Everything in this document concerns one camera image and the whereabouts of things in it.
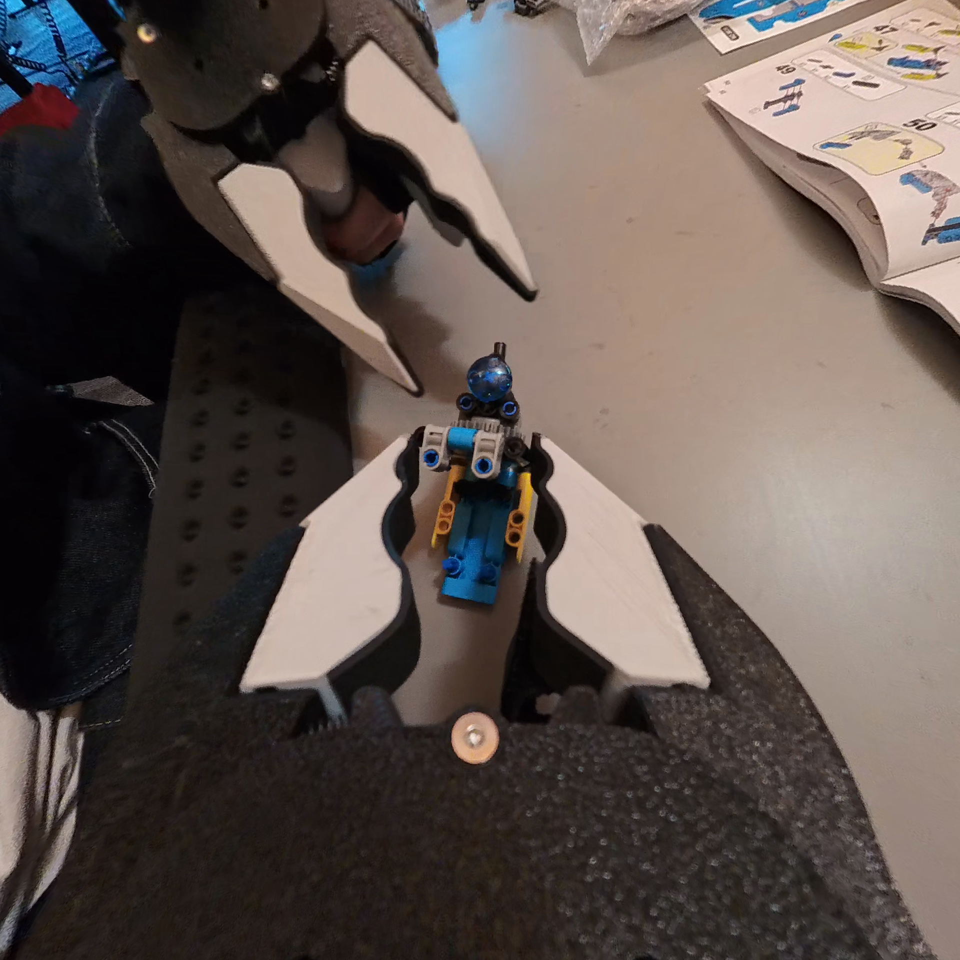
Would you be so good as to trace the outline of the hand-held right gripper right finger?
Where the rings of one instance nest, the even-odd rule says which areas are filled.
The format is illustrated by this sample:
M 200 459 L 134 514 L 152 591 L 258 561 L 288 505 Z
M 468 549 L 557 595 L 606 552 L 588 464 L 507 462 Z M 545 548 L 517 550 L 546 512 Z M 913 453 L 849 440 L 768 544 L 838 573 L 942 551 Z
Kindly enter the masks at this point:
M 538 655 L 555 690 L 605 694 L 711 679 L 648 535 L 650 525 L 549 438 L 533 440 Z

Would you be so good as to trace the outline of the person's left hand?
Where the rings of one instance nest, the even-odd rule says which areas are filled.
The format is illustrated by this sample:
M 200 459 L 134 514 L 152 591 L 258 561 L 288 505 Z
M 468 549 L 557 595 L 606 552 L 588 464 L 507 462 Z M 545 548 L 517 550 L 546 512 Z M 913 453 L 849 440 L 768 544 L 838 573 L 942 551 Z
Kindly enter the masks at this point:
M 361 186 L 342 217 L 321 219 L 320 233 L 333 258 L 368 266 L 385 257 L 399 242 L 405 224 L 405 211 L 390 210 L 372 191 Z

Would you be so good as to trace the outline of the person's white shirt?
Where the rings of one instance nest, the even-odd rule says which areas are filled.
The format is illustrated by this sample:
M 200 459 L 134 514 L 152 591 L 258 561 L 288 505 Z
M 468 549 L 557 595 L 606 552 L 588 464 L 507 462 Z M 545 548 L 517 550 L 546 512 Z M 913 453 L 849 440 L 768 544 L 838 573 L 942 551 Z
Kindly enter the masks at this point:
M 85 735 L 78 703 L 1 699 L 1 956 L 62 869 L 77 820 Z

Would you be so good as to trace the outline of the grey desk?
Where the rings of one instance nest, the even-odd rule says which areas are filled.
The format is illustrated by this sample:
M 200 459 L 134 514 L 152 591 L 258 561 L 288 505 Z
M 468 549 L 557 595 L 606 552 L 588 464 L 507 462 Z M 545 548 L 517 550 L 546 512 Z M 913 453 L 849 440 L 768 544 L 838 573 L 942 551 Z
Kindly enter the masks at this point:
M 789 662 L 917 925 L 958 958 L 958 337 L 876 294 L 701 98 L 887 2 L 727 55 L 681 19 L 593 66 L 563 9 L 427 6 L 539 295 L 413 208 L 365 305 L 424 393 L 346 357 L 355 464 L 446 419 L 505 341 L 525 429 L 661 524 Z

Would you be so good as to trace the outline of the blue yellow brick assembly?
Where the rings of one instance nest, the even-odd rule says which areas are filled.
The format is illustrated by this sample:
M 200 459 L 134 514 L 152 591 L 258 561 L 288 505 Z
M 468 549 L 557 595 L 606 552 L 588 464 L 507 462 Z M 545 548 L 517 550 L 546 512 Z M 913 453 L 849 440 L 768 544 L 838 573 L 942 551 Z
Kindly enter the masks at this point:
M 465 463 L 450 467 L 431 536 L 433 548 L 445 549 L 440 596 L 495 604 L 505 565 L 522 559 L 533 499 L 528 463 L 506 461 L 490 479 Z

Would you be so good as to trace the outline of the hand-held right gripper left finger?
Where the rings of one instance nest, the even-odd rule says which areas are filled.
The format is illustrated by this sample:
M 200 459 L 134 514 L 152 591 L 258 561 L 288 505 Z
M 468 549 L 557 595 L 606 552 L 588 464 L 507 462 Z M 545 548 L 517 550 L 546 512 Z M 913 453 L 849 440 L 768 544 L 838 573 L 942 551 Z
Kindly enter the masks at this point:
M 421 653 L 402 554 L 415 532 L 421 433 L 397 438 L 300 522 L 241 690 L 399 690 Z

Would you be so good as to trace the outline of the building instruction booklet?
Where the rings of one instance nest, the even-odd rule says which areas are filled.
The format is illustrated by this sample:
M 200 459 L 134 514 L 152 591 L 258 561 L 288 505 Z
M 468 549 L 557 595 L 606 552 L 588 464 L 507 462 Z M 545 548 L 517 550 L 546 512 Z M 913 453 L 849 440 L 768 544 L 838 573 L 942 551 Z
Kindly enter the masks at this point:
M 880 293 L 959 330 L 959 13 L 901 2 L 706 83 L 705 99 L 831 216 Z

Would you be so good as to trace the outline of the person's denim jacket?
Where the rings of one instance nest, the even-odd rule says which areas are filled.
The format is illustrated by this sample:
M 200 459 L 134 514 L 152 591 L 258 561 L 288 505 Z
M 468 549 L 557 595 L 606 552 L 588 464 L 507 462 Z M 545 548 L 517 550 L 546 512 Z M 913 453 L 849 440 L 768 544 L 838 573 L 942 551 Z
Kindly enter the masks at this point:
M 66 129 L 2 135 L 2 695 L 86 699 L 130 666 L 186 302 L 260 281 L 187 213 L 118 74 Z

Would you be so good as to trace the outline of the blue sticker sheet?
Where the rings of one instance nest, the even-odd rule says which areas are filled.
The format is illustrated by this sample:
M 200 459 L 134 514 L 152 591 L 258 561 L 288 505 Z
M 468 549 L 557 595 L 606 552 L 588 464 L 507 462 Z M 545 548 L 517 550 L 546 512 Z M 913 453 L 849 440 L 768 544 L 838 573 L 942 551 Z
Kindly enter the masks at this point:
M 713 1 L 687 17 L 720 54 L 854 8 L 859 1 Z

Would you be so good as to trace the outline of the black studded mat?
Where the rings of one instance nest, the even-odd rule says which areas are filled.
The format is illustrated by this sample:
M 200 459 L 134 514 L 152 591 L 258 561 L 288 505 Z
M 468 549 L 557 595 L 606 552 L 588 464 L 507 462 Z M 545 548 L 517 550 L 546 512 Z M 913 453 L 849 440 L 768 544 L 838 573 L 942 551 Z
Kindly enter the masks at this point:
M 354 473 L 341 346 L 273 287 L 179 326 L 131 663 L 137 695 L 275 537 Z

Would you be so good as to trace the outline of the black gear brick assembly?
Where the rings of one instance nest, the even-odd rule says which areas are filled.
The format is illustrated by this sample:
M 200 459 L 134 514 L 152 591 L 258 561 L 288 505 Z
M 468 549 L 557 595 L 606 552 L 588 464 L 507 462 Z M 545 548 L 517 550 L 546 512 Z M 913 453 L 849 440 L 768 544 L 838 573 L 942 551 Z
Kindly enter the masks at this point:
M 445 473 L 459 466 L 470 479 L 494 482 L 526 466 L 528 443 L 505 342 L 495 342 L 471 364 L 455 408 L 450 425 L 423 428 L 419 460 L 427 471 Z

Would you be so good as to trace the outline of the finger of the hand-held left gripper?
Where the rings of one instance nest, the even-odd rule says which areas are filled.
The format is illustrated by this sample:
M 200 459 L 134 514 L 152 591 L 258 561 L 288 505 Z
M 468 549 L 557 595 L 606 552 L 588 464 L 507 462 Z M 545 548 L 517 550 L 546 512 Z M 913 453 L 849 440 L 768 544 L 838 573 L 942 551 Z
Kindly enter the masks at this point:
M 293 177 L 278 167 L 242 163 L 218 188 L 275 273 L 277 290 L 367 366 L 421 395 L 420 381 L 385 329 L 356 301 L 346 270 L 315 242 Z
M 346 62 L 342 110 L 438 232 L 462 236 L 514 292 L 536 299 L 538 285 L 520 239 L 466 128 L 377 42 L 364 43 Z

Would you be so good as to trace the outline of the clear plastic bag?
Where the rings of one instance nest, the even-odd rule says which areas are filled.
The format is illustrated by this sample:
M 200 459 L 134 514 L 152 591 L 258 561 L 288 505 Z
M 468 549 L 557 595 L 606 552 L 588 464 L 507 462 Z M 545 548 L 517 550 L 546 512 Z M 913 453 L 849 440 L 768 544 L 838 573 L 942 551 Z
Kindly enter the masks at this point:
M 706 1 L 558 1 L 574 15 L 586 66 L 616 36 L 639 37 L 696 12 Z

